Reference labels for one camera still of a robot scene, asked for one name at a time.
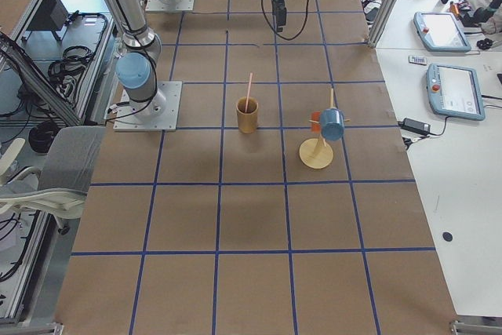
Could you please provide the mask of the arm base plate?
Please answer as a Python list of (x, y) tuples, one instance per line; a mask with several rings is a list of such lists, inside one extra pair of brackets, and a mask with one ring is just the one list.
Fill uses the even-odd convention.
[(147, 13), (181, 13), (191, 12), (195, 0), (147, 0)]
[(159, 81), (158, 92), (148, 106), (131, 102), (125, 90), (121, 101), (129, 102), (119, 107), (113, 129), (117, 132), (175, 131), (182, 92), (182, 81)]

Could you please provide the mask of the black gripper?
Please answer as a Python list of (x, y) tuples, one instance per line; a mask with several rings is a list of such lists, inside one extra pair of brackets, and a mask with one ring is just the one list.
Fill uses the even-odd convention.
[(286, 0), (271, 0), (271, 5), (275, 27), (277, 27), (278, 33), (282, 33), (287, 20)]

